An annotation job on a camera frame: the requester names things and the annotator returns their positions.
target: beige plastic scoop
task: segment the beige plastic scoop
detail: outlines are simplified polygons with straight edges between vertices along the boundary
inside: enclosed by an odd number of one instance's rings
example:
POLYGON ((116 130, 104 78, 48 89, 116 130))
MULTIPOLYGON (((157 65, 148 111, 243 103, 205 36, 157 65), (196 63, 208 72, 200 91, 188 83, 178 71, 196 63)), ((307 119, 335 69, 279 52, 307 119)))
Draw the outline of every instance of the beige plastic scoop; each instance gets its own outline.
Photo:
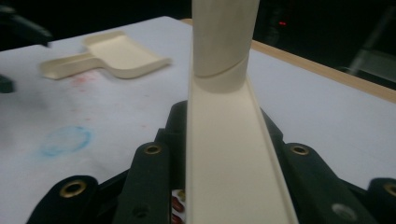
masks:
POLYGON ((119 78, 140 77, 171 62, 140 46, 122 31, 84 39, 87 53, 40 64, 44 77, 60 79, 103 67, 119 78))

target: white table surface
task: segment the white table surface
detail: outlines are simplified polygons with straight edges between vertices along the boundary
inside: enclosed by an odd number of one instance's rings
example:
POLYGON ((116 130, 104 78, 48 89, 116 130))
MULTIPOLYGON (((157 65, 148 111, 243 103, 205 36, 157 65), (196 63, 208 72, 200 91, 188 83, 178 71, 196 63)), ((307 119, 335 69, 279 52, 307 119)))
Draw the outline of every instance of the white table surface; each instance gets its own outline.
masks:
MULTIPOLYGON (((165 126, 171 106, 187 99, 189 25, 162 17, 114 30, 172 64, 137 79, 95 69, 50 80, 38 65, 84 52, 84 36, 50 49, 0 52, 0 73, 17 85, 0 94, 0 223, 26 222, 48 190, 70 175, 103 182, 128 169, 135 150, 165 126)), ((311 146, 340 178, 364 189, 374 177, 396 178, 396 104, 255 50, 248 73, 285 142, 311 146)))

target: curved plastic piece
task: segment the curved plastic piece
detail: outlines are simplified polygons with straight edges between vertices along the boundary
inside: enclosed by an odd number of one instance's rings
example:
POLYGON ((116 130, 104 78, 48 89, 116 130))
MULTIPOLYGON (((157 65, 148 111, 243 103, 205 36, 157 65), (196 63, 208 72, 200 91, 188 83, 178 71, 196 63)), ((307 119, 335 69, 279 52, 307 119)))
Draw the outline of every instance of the curved plastic piece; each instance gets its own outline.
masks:
POLYGON ((298 223, 247 78, 258 4, 193 0, 187 224, 298 223))
POLYGON ((115 77, 134 78, 171 62, 140 46, 122 31, 89 36, 84 45, 88 53, 40 64, 44 76, 60 79, 103 67, 115 77))
POLYGON ((258 8, 257 0, 192 1, 196 76, 217 75, 248 56, 258 8))

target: blue stain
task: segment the blue stain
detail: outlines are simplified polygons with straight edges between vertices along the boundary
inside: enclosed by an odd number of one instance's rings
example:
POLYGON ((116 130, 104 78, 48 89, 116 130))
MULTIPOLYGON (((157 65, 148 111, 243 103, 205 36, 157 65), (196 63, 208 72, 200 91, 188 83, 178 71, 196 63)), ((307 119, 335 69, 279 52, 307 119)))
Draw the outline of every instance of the blue stain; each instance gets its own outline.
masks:
POLYGON ((82 150, 91 140, 91 132, 83 127, 63 127, 47 136, 40 151, 45 156, 56 157, 82 150))

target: screw hole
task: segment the screw hole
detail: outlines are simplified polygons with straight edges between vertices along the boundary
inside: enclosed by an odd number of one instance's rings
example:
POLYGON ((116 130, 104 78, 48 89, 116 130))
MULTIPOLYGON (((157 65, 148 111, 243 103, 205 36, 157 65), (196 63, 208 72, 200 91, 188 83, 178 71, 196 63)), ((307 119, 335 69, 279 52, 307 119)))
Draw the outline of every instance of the screw hole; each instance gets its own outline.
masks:
POLYGON ((356 215, 355 211, 344 204, 334 203, 332 205, 332 210, 337 216, 345 221, 355 222, 358 220, 358 216, 356 215))
POLYGON ((291 151, 295 154, 306 156, 309 154, 309 149, 306 147, 292 147, 291 151))
POLYGON ((149 206, 147 204, 140 204, 134 208, 132 214, 135 218, 144 218, 149 215, 149 206))
POLYGON ((149 155, 157 154, 161 152, 161 148, 158 146, 149 146, 145 148, 145 153, 149 155))
POLYGON ((392 196, 396 197, 396 185, 395 184, 385 184, 384 189, 392 196))
POLYGON ((87 184, 82 180, 73 180, 65 184, 59 194, 63 198, 72 198, 82 193, 87 188, 87 184))

